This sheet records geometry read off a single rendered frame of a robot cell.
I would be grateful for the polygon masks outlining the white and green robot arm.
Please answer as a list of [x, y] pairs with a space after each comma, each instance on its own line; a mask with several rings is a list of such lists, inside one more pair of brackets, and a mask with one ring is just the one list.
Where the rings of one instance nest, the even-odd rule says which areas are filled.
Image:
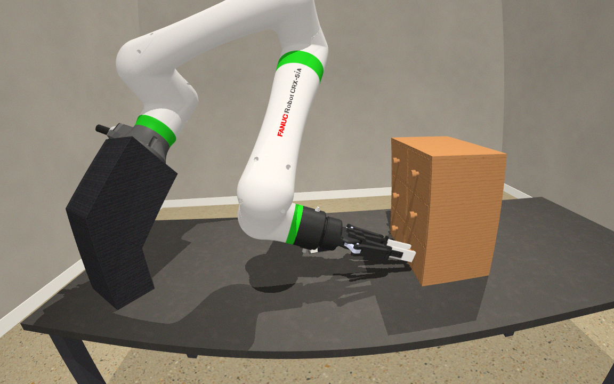
[[166, 163], [198, 104], [176, 68], [214, 47], [262, 30], [278, 34], [282, 53], [253, 152], [237, 185], [237, 219], [256, 239], [316, 250], [326, 233], [326, 212], [292, 203], [305, 122], [324, 73], [328, 47], [314, 0], [225, 0], [187, 19], [126, 42], [118, 75], [143, 102], [134, 127], [118, 123], [96, 131], [133, 136]]

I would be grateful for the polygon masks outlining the orange wooden chest of drawers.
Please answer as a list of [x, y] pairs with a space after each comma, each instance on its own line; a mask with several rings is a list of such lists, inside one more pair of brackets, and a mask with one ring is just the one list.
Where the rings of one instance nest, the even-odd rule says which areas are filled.
[[504, 193], [506, 153], [450, 137], [391, 138], [431, 158], [429, 205], [421, 286], [488, 276]]

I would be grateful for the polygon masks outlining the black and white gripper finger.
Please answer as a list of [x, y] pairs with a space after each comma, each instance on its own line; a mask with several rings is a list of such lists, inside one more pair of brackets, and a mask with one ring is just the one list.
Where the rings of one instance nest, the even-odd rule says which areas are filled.
[[344, 243], [351, 250], [352, 256], [365, 256], [368, 258], [388, 260], [390, 258], [412, 262], [416, 251], [404, 250], [397, 246], [388, 246], [377, 242], [369, 241], [365, 237], [355, 233], [349, 233], [349, 237], [360, 239], [361, 243], [355, 245]]
[[347, 228], [348, 229], [346, 231], [348, 231], [348, 233], [360, 234], [360, 236], [363, 236], [367, 240], [370, 240], [373, 242], [382, 243], [388, 246], [397, 246], [397, 247], [403, 248], [404, 250], [410, 250], [411, 248], [411, 244], [393, 241], [391, 239], [388, 239], [389, 236], [385, 236], [384, 238], [382, 234], [372, 233], [372, 231], [368, 231], [367, 229], [357, 228], [351, 224], [348, 224]]

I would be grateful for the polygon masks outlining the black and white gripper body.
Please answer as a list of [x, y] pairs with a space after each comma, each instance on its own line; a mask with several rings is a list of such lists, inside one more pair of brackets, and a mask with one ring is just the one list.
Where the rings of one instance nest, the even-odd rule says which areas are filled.
[[346, 231], [348, 228], [343, 227], [343, 222], [341, 220], [336, 219], [334, 217], [326, 217], [326, 219], [326, 233], [324, 235], [324, 238], [322, 239], [321, 244], [319, 245], [320, 248], [333, 251], [337, 246], [342, 246], [346, 250], [349, 250], [347, 246], [344, 246], [344, 243], [353, 245], [361, 243], [360, 239], [348, 236], [349, 233], [348, 231]]

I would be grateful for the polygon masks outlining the wooden drawer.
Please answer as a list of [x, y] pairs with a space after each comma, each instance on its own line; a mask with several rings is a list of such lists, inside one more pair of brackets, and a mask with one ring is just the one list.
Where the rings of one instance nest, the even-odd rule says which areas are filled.
[[428, 203], [430, 200], [430, 179], [431, 159], [410, 149], [408, 151], [408, 185]]
[[425, 246], [420, 242], [416, 234], [413, 233], [412, 229], [409, 226], [406, 228], [406, 242], [405, 243], [411, 244], [411, 251], [416, 251], [416, 255], [414, 256], [414, 259], [412, 260], [412, 262], [409, 262], [409, 264], [411, 264], [420, 282], [422, 282]]
[[391, 233], [394, 236], [395, 241], [405, 243], [405, 229], [406, 222], [393, 206], [391, 215]]
[[392, 141], [392, 172], [407, 183], [408, 147]]
[[406, 220], [407, 186], [395, 175], [392, 176], [392, 204]]
[[426, 245], [429, 205], [411, 189], [408, 190], [407, 222]]

